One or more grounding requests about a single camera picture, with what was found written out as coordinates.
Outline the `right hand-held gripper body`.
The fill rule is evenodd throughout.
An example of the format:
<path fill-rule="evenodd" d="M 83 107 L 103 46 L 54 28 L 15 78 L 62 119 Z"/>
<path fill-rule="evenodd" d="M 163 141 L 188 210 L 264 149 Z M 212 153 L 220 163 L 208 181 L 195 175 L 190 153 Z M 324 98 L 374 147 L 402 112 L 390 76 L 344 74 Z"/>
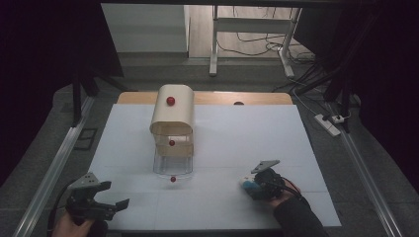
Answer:
<path fill-rule="evenodd" d="M 251 171 L 255 175 L 255 182 L 260 186 L 259 191 L 263 199 L 278 198 L 284 189 L 285 182 L 280 174 L 277 174 L 272 167 L 279 164 L 279 160 L 260 161 Z"/>

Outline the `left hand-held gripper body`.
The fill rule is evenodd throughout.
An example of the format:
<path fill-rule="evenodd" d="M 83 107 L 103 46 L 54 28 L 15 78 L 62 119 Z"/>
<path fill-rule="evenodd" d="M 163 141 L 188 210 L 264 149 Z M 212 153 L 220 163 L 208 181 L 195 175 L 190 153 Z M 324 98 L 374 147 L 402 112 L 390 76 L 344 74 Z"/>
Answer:
<path fill-rule="evenodd" d="M 66 201 L 66 210 L 76 221 L 113 219 L 116 206 L 95 201 L 95 188 L 100 183 L 93 173 L 87 173 L 68 186 L 70 197 Z"/>

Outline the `white and blue plush toy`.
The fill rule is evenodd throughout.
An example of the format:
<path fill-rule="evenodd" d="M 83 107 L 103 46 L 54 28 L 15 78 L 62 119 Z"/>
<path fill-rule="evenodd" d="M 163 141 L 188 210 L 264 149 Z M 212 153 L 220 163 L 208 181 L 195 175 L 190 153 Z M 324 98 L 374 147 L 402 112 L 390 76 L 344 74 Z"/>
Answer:
<path fill-rule="evenodd" d="M 260 186 L 255 182 L 254 176 L 241 178 L 239 184 L 245 191 L 260 190 Z"/>

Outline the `clear drawer with red knob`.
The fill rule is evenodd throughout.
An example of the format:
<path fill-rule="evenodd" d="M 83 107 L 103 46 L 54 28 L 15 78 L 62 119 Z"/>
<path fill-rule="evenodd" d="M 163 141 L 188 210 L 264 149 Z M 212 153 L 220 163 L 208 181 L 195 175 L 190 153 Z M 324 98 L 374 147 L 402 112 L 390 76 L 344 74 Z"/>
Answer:
<path fill-rule="evenodd" d="M 154 153 L 153 172 L 160 178 L 176 183 L 181 179 L 188 179 L 192 176 L 193 156 L 161 155 L 158 151 Z"/>

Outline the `small wooden drawer cabinet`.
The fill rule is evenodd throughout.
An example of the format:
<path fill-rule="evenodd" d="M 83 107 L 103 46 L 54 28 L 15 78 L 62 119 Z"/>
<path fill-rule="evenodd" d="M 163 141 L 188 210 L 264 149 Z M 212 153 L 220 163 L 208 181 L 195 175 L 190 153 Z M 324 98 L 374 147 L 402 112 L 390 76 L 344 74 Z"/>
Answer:
<path fill-rule="evenodd" d="M 186 85 L 162 86 L 157 95 L 150 124 L 155 135 L 192 135 L 195 125 L 195 94 Z"/>

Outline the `person's right hand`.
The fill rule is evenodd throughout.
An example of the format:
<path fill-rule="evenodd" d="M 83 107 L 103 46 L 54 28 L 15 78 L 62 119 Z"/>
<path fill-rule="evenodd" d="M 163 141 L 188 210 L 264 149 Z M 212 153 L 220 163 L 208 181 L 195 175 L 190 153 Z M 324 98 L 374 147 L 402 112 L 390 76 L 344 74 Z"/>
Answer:
<path fill-rule="evenodd" d="M 290 188 L 291 190 L 293 190 L 293 191 L 295 191 L 295 192 L 297 192 L 297 193 L 299 193 L 300 192 L 300 189 L 299 188 L 296 188 L 292 183 L 290 183 L 290 182 L 288 182 L 288 181 L 286 181 L 286 186 L 288 187 L 288 188 Z M 275 197 L 275 198 L 273 198 L 273 199 L 271 199 L 269 202 L 268 202 L 268 205 L 269 206 L 271 206 L 271 207 L 277 207 L 278 205 L 280 205 L 281 203 L 283 203 L 283 202 L 285 202 L 286 200 L 288 200 L 288 199 L 290 199 L 290 198 L 293 198 L 294 197 L 294 194 L 292 193 L 292 192 L 290 192 L 290 191 L 288 191 L 288 190 L 285 190 L 282 194 L 281 194 L 281 196 L 280 197 Z"/>

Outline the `person's left hand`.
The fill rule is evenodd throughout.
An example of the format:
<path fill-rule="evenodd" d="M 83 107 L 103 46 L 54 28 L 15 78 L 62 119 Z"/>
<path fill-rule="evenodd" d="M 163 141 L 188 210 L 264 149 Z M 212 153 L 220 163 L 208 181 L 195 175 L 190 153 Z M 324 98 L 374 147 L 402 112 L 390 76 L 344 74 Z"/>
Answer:
<path fill-rule="evenodd" d="M 77 225 L 71 215 L 64 211 L 55 224 L 51 237 L 87 237 L 94 223 L 93 219 L 87 219 L 81 225 Z"/>

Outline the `white table mat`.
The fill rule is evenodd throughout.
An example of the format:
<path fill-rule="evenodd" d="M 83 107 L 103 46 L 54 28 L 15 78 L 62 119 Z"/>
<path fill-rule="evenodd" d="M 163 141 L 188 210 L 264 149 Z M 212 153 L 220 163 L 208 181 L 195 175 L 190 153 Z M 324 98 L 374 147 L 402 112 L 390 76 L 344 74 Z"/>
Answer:
<path fill-rule="evenodd" d="M 295 106 L 197 106 L 193 174 L 171 182 L 153 171 L 150 105 L 114 105 L 90 166 L 109 190 L 101 202 L 127 199 L 110 222 L 116 231 L 274 229 L 270 208 L 240 187 L 262 160 L 300 187 L 325 226 L 340 223 Z"/>

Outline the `white power strip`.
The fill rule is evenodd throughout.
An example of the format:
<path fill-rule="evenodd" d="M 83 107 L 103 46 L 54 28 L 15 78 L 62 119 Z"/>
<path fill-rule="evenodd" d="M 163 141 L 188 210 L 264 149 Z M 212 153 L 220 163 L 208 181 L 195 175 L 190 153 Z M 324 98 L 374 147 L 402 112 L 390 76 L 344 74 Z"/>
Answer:
<path fill-rule="evenodd" d="M 333 137 L 341 134 L 340 130 L 328 120 L 327 116 L 318 114 L 314 119 Z"/>

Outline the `black metal stand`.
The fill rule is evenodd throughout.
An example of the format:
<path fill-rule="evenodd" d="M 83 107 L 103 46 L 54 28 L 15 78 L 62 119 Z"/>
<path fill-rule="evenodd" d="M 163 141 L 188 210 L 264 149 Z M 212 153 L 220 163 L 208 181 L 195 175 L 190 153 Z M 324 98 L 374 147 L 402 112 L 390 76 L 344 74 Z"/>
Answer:
<path fill-rule="evenodd" d="M 366 13 L 364 19 L 341 42 L 340 48 L 331 54 L 331 56 L 335 57 L 334 63 L 336 66 L 323 77 L 293 90 L 293 93 L 296 96 L 300 96 L 328 82 L 328 86 L 323 93 L 323 100 L 325 102 L 333 102 L 338 96 L 341 96 L 341 113 L 343 116 L 347 116 L 349 114 L 351 94 L 351 69 L 354 66 L 357 53 L 360 51 L 363 41 L 367 38 L 376 21 L 377 13 Z"/>
<path fill-rule="evenodd" d="M 72 79 L 72 100 L 73 100 L 73 122 L 72 127 L 77 126 L 82 119 L 81 89 L 84 89 L 88 97 L 95 97 L 99 93 L 99 88 L 94 81 L 98 77 L 111 86 L 123 91 L 131 92 L 131 89 L 118 82 L 112 76 L 92 67 L 80 66 L 71 76 Z"/>

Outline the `black curtain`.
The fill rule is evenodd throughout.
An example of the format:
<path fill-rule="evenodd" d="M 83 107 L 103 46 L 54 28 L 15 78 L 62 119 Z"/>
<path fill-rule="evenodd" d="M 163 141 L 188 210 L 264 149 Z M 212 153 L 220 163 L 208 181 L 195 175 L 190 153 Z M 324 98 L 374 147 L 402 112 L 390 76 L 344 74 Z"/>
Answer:
<path fill-rule="evenodd" d="M 0 187 L 41 129 L 54 93 L 124 75 L 105 0 L 0 0 Z"/>
<path fill-rule="evenodd" d="M 325 99 L 335 99 L 348 79 L 361 99 L 360 118 L 419 193 L 419 0 L 378 0 L 377 20 L 348 70 L 332 79 Z M 368 10 L 301 11 L 294 38 L 332 71 L 349 52 Z"/>

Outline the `aluminium floor rail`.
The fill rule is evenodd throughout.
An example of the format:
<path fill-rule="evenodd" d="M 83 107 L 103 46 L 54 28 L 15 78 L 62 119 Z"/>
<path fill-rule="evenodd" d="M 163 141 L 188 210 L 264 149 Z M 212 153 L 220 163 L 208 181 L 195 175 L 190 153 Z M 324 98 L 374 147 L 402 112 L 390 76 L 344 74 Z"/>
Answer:
<path fill-rule="evenodd" d="M 68 132 L 66 133 L 12 237 L 31 237 L 42 211 L 53 191 L 53 188 L 56 185 L 57 180 L 68 160 L 71 150 L 73 149 L 75 142 L 84 127 L 94 101 L 95 99 L 93 97 L 87 97 L 84 100 L 81 108 L 80 121 L 75 126 L 71 126 L 68 129 Z"/>
<path fill-rule="evenodd" d="M 341 131 L 341 139 L 352 160 L 363 187 L 373 204 L 377 216 L 381 222 L 383 229 L 388 237 L 404 237 L 393 212 L 385 200 L 382 192 L 378 188 L 367 164 L 364 161 L 358 146 L 356 145 L 346 119 L 339 124 L 338 129 Z"/>

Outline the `white metal desk frame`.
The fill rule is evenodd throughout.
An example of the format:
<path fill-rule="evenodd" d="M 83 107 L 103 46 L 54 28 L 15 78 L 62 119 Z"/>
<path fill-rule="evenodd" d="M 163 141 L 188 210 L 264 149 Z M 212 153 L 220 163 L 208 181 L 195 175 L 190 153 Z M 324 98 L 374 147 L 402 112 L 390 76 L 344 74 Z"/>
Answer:
<path fill-rule="evenodd" d="M 285 40 L 278 49 L 280 60 L 288 78 L 294 78 L 287 54 L 297 25 L 300 8 L 295 8 L 289 20 L 280 19 L 250 19 L 250 18 L 220 18 L 218 7 L 212 7 L 212 40 L 209 64 L 209 75 L 217 73 L 217 34 L 218 33 L 251 33 L 251 34 L 285 34 Z"/>

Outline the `white wall panel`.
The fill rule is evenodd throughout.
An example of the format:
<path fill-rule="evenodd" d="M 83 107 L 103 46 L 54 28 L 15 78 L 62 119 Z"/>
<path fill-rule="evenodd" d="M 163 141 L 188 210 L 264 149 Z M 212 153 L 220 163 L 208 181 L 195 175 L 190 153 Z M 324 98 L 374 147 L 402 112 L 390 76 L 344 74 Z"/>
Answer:
<path fill-rule="evenodd" d="M 187 5 L 111 4 L 102 9 L 117 52 L 187 52 Z"/>

